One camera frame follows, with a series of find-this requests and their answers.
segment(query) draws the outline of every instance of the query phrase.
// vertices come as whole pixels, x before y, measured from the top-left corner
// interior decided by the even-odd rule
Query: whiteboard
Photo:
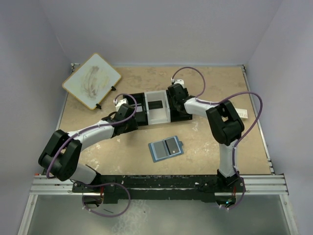
[[[111,65],[95,53],[62,86],[93,110],[121,77]]]

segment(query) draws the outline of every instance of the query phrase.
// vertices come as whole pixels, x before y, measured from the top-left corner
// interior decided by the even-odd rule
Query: gray floor
[[[126,201],[104,208],[120,212]],[[38,197],[28,235],[288,235],[279,196],[246,196],[225,211],[199,201],[134,200],[118,218],[82,209],[81,196]]]

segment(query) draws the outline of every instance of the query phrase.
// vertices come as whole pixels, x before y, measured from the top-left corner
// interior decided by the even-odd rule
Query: white wall
[[[285,173],[301,234],[312,234],[313,1],[285,0],[247,66],[264,99],[261,123],[276,173]]]
[[[246,63],[282,0],[40,0],[66,55],[112,64]]]
[[[54,131],[69,60],[38,0],[0,3],[0,227],[17,234],[38,158]]]

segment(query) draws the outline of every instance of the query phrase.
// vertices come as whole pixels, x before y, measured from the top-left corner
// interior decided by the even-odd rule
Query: gray wall
[[[0,3],[0,227],[16,234],[54,131],[69,60],[37,0]]]
[[[312,234],[313,1],[285,0],[247,67],[264,99],[261,123],[276,173],[285,173],[301,234]]]
[[[281,0],[40,0],[66,55],[112,64],[246,63]]]

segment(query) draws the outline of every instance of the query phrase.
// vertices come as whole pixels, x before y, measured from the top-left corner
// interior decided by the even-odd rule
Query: tabletop
[[[179,67],[118,67],[122,75],[100,103],[102,109],[89,110],[70,94],[63,110],[60,129],[68,132],[79,130],[98,122],[115,111],[113,99],[119,93],[141,93],[166,90],[171,77]],[[247,91],[240,67],[197,67],[206,80],[206,90],[200,97],[220,101],[223,98]],[[189,95],[197,95],[203,88],[201,77],[185,69],[176,75],[183,79]],[[231,99],[235,108],[246,109],[248,119],[243,120],[245,130],[253,123],[255,115],[249,95]],[[183,142],[184,154],[154,163],[148,143],[171,136]],[[79,163],[87,164],[101,174],[114,175],[183,175],[216,174],[219,168],[219,144],[214,140],[208,120],[193,115],[189,121],[139,127],[138,130],[100,141],[85,149]],[[255,126],[238,145],[238,167],[241,174],[270,174],[266,151],[260,130]]]

